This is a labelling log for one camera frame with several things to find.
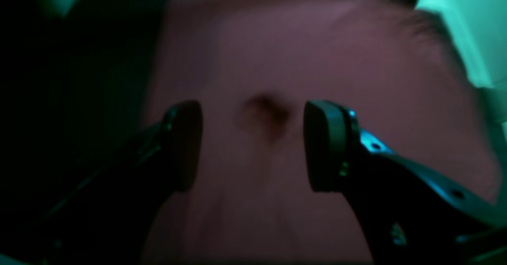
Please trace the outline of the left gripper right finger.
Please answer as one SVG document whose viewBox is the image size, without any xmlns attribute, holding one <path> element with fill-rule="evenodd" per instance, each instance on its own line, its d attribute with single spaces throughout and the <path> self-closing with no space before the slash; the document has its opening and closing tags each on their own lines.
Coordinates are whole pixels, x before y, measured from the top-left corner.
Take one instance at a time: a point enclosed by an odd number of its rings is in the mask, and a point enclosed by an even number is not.
<svg viewBox="0 0 507 265">
<path fill-rule="evenodd" d="M 376 265 L 507 263 L 505 212 L 397 155 L 349 108 L 307 101 L 303 121 L 312 190 L 344 195 Z"/>
</svg>

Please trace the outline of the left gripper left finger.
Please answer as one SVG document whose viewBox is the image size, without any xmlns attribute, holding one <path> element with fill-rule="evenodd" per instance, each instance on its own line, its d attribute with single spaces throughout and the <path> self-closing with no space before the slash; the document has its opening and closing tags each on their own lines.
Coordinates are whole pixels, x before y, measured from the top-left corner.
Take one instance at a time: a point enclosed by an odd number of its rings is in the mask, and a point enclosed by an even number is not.
<svg viewBox="0 0 507 265">
<path fill-rule="evenodd" d="M 28 265 L 138 265 L 160 207 L 191 189 L 203 133 L 199 101 L 93 166 L 89 176 L 1 214 L 1 254 Z"/>
</svg>

